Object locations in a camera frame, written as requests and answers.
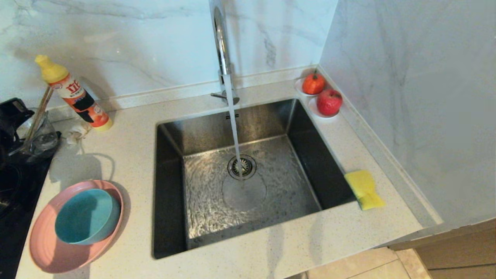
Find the orange persimmon fruit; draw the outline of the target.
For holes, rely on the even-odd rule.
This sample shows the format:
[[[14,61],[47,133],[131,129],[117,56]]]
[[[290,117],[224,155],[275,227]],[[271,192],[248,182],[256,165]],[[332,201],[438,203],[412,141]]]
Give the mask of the orange persimmon fruit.
[[[315,70],[312,74],[306,76],[302,84],[302,91],[308,95],[320,94],[326,86],[325,78]]]

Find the clear glass bowl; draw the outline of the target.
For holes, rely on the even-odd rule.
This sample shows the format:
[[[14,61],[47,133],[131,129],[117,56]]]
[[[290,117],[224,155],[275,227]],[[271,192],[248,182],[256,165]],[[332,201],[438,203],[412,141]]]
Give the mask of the clear glass bowl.
[[[32,123],[31,116],[17,128],[14,146],[7,151],[9,159],[15,163],[35,164],[52,158],[59,146],[60,133],[54,129],[48,111],[45,111],[33,138],[27,143],[28,148],[21,150]]]

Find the wooden cabinet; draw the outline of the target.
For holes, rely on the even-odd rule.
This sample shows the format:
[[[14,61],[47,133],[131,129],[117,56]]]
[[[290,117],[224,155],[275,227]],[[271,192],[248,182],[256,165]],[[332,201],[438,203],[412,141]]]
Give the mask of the wooden cabinet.
[[[496,218],[388,248],[418,257],[432,279],[496,279]]]

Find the stainless steel sink basin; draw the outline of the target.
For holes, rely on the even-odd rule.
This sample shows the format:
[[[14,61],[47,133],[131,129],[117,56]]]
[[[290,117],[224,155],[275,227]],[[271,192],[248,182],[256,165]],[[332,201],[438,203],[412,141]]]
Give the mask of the stainless steel sink basin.
[[[156,129],[152,255],[166,258],[356,201],[298,99],[159,124]],[[236,180],[236,151],[253,177]]]

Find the small white dish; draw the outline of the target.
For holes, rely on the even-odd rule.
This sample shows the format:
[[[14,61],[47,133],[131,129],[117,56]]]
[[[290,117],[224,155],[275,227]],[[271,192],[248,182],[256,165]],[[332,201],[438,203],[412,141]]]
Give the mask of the small white dish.
[[[300,94],[302,94],[303,96],[308,96],[308,97],[314,97],[314,96],[317,96],[318,94],[316,95],[308,95],[308,94],[305,94],[303,93],[302,91],[302,84],[303,84],[303,81],[304,81],[305,78],[300,78],[298,79],[296,82],[295,82],[295,89],[297,90],[297,92],[299,92]]]
[[[334,115],[331,115],[331,116],[326,116],[322,113],[320,113],[320,111],[318,110],[317,108],[317,98],[312,98],[309,102],[308,102],[308,107],[310,109],[310,111],[317,117],[317,118],[320,118],[320,119],[331,119],[331,118],[335,118],[339,113],[340,111],[338,111],[336,114]]]

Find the crumpled white tissue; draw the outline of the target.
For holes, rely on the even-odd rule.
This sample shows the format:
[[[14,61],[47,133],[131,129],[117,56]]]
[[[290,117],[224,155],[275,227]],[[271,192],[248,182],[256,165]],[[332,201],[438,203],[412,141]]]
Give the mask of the crumpled white tissue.
[[[90,130],[92,130],[92,126],[89,123],[78,122],[65,131],[63,136],[68,145],[76,145]]]

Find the yellow-capped orange dish soap bottle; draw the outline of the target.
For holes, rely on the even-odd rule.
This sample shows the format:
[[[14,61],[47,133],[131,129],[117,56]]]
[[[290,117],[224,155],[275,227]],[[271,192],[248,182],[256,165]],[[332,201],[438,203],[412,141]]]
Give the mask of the yellow-capped orange dish soap bottle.
[[[92,128],[106,131],[112,127],[113,121],[110,116],[66,67],[52,62],[47,55],[37,55],[35,63],[39,65],[42,78],[48,86]]]

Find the red apple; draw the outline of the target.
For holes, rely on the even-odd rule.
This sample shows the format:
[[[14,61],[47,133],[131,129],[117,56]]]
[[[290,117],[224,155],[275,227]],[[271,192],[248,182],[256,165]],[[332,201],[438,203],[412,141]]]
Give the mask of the red apple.
[[[342,103],[342,95],[337,90],[323,90],[316,100],[317,110],[326,117],[337,115]]]

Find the round metal drain strainer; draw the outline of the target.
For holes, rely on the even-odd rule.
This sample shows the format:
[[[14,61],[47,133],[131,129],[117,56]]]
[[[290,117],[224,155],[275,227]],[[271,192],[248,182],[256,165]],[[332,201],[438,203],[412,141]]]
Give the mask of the round metal drain strainer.
[[[228,163],[228,173],[236,180],[247,180],[253,177],[257,164],[253,157],[246,154],[240,155],[240,161],[233,157]]]

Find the pink plate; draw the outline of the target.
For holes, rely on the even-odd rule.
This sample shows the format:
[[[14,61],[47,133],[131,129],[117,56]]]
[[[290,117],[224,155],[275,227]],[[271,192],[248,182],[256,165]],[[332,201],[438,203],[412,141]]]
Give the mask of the pink plate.
[[[62,242],[55,233],[57,214],[69,199],[88,189],[103,189],[117,199],[121,205],[117,226],[110,236],[91,245],[73,245]],[[42,271],[50,274],[60,274],[79,269],[106,252],[119,231],[123,217],[124,200],[122,193],[111,182],[90,180],[69,186],[51,199],[34,222],[29,238],[32,260]]]

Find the yellow sponge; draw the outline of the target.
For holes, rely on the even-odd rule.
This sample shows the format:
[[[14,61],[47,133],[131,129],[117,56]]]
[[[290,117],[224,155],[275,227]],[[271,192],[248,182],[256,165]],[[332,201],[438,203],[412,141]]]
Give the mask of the yellow sponge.
[[[361,210],[372,210],[382,208],[386,205],[377,193],[372,174],[368,170],[358,170],[344,175],[347,183],[352,189]]]

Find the black induction cooktop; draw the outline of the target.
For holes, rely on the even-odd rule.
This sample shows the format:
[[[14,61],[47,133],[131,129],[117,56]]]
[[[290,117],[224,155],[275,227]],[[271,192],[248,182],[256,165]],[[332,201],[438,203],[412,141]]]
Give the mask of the black induction cooktop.
[[[0,279],[15,279],[53,156],[0,157]]]

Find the teal bowl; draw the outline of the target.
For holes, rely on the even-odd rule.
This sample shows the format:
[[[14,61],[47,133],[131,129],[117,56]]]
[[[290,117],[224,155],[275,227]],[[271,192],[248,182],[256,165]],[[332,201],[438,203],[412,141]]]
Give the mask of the teal bowl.
[[[103,189],[88,189],[69,199],[55,221],[55,234],[62,242],[91,245],[115,230],[121,205]]]

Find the chrome kitchen faucet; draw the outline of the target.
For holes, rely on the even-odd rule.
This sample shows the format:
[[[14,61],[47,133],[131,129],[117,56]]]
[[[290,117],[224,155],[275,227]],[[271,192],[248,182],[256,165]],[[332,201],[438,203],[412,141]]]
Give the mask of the chrome kitchen faucet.
[[[209,0],[210,14],[212,18],[213,35],[215,39],[216,53],[219,64],[219,83],[221,92],[212,93],[211,96],[223,99],[228,103],[225,76],[232,74],[230,52],[228,44],[228,32],[226,27],[225,9],[221,0]]]

